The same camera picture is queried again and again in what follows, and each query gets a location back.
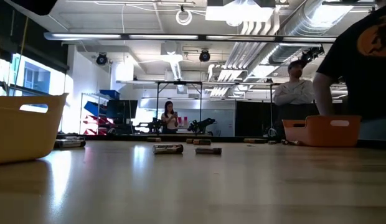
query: man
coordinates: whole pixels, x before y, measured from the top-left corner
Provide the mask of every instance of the man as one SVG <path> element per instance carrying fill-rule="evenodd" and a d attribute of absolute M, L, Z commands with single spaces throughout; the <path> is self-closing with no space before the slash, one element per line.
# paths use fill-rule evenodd
<path fill-rule="evenodd" d="M 363 118 L 360 138 L 386 140 L 386 0 L 376 3 L 378 10 L 336 39 L 313 87 L 320 114 L 333 114 L 330 85 L 343 77 L 349 112 Z"/>
<path fill-rule="evenodd" d="M 299 79 L 303 75 L 305 65 L 306 62 L 302 60 L 291 62 L 288 65 L 289 81 L 278 86 L 273 95 L 273 101 L 276 105 L 312 103 L 314 97 L 312 82 Z"/>
<path fill-rule="evenodd" d="M 296 60 L 288 65 L 289 81 L 275 90 L 273 101 L 278 105 L 278 118 L 275 129 L 280 138 L 285 138 L 283 119 L 305 119 L 314 114 L 312 101 L 314 98 L 312 82 L 301 80 L 306 62 Z"/>

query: red object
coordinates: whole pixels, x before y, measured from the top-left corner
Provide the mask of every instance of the red object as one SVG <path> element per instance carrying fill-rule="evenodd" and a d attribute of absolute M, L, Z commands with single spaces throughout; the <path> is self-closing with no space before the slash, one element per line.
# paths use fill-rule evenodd
<path fill-rule="evenodd" d="M 287 141 L 316 147 L 354 147 L 361 119 L 360 116 L 308 116 L 305 121 L 283 120 L 283 126 Z"/>

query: ceiling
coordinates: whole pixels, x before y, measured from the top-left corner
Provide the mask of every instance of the ceiling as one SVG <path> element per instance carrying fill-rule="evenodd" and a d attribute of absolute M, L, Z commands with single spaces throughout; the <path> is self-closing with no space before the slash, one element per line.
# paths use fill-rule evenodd
<path fill-rule="evenodd" d="M 194 0 L 194 10 L 205 11 L 206 0 Z M 281 23 L 291 14 L 302 0 L 290 0 L 289 7 L 283 8 L 280 12 Z M 68 2 L 58 0 L 50 16 L 37 16 L 23 8 L 15 6 L 19 11 L 26 14 L 37 23 L 51 32 L 100 32 L 100 33 L 165 33 L 165 34 L 238 34 L 240 27 L 228 26 L 222 21 L 207 21 L 205 16 L 193 14 L 192 22 L 187 26 L 179 25 L 176 22 L 176 12 L 168 10 L 178 10 L 177 6 L 158 6 L 158 15 L 154 6 L 138 6 L 151 11 L 138 9 L 133 6 L 101 6 L 94 3 Z M 362 12 L 350 12 L 340 23 L 330 29 L 326 35 L 339 35 L 350 25 L 367 15 L 367 9 L 360 9 Z M 148 68 L 148 74 L 164 74 L 165 70 L 170 70 L 169 63 L 161 61 L 160 41 L 134 40 L 134 41 L 94 41 L 84 42 L 85 45 L 126 45 L 135 54 L 141 63 Z M 211 53 L 211 62 L 225 61 L 234 43 L 223 42 L 183 42 L 184 61 L 181 62 L 183 70 L 206 71 L 209 63 L 200 63 L 199 54 L 201 49 L 208 49 Z M 84 53 L 90 58 L 95 53 Z M 123 53 L 111 53 L 108 55 L 113 60 L 123 58 Z M 304 76 L 311 77 L 321 63 L 322 57 L 309 64 L 304 70 Z M 287 77 L 286 67 L 281 67 L 277 71 L 278 77 Z"/>

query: white wall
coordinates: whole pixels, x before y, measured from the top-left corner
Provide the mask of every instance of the white wall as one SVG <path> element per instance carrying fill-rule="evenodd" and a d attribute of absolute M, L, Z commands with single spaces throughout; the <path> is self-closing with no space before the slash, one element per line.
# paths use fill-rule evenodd
<path fill-rule="evenodd" d="M 80 109 L 82 93 L 98 93 L 99 90 L 110 89 L 110 74 L 100 68 L 95 62 L 77 52 L 74 45 L 68 47 L 68 74 L 72 80 L 66 82 L 69 92 L 67 104 L 63 113 L 63 132 L 78 133 L 80 126 Z M 82 106 L 89 97 L 83 98 Z"/>

